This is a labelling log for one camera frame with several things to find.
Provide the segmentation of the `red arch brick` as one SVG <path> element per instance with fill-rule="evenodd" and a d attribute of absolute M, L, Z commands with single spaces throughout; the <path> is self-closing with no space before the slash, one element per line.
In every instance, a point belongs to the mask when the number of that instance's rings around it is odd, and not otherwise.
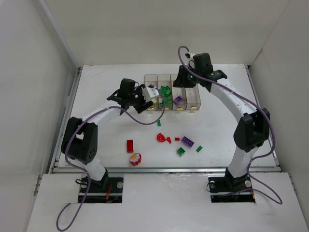
<path fill-rule="evenodd" d="M 156 137 L 157 141 L 160 142 L 160 143 L 163 143 L 166 141 L 166 138 L 165 136 L 162 134 L 162 133 L 159 133 Z"/>

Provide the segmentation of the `red long brick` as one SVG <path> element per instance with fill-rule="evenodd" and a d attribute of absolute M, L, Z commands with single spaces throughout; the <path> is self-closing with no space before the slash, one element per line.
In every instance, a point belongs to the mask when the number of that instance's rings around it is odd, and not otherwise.
<path fill-rule="evenodd" d="M 133 140 L 127 140 L 126 141 L 126 149 L 127 149 L 127 153 L 133 153 L 134 152 Z"/>

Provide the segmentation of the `green square brick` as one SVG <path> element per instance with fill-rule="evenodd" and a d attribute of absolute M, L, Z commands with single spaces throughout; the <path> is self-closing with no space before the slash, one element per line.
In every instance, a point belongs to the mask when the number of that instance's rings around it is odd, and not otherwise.
<path fill-rule="evenodd" d="M 177 155 L 182 157 L 185 154 L 185 150 L 180 147 L 177 151 L 176 151 Z"/>

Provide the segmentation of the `red flower brick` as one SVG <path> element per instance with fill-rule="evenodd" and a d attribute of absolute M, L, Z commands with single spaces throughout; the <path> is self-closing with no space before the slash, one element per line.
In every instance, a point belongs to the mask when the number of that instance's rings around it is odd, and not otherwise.
<path fill-rule="evenodd" d="M 132 166 L 137 166 L 142 161 L 142 155 L 140 153 L 135 153 L 130 157 L 129 162 Z"/>

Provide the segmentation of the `red rectangular brick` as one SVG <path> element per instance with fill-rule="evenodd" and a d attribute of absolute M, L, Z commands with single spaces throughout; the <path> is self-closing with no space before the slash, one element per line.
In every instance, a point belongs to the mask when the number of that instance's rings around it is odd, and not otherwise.
<path fill-rule="evenodd" d="M 171 89 L 169 86 L 161 86 L 160 91 L 166 97 L 169 97 L 171 94 Z"/>

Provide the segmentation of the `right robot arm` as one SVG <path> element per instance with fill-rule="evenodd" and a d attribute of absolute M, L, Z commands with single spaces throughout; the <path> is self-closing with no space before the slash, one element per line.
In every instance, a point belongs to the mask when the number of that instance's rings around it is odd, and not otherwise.
<path fill-rule="evenodd" d="M 267 109 L 258 110 L 254 103 L 241 98 L 238 91 L 221 70 L 214 70 L 208 53 L 185 53 L 186 65 L 179 67 L 174 87 L 193 88 L 197 84 L 217 97 L 234 116 L 237 127 L 233 134 L 236 150 L 225 171 L 224 180 L 229 188 L 245 182 L 247 167 L 258 148 L 269 137 Z"/>

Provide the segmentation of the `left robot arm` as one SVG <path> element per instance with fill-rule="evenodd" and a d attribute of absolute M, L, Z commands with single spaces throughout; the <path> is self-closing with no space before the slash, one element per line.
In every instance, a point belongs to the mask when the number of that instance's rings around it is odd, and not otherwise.
<path fill-rule="evenodd" d="M 153 85 L 136 85 L 132 79 L 124 78 L 120 87 L 110 95 L 104 104 L 82 118 L 71 117 L 65 129 L 61 152 L 66 162 L 88 175 L 86 182 L 100 188 L 108 183 L 108 171 L 96 157 L 98 130 L 114 118 L 133 107 L 142 113 L 153 105 L 159 91 Z"/>

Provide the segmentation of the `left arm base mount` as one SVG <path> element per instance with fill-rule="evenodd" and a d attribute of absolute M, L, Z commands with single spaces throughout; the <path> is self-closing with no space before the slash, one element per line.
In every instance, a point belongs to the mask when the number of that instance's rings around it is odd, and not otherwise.
<path fill-rule="evenodd" d="M 124 178 L 112 176 L 103 186 L 91 181 L 84 203 L 122 203 Z"/>

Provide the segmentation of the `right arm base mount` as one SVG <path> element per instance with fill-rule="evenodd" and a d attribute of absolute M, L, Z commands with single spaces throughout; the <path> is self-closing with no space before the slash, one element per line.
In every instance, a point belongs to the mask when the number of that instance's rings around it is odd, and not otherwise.
<path fill-rule="evenodd" d="M 212 203 L 255 203 L 248 176 L 233 182 L 227 176 L 209 176 L 207 191 L 211 194 Z"/>

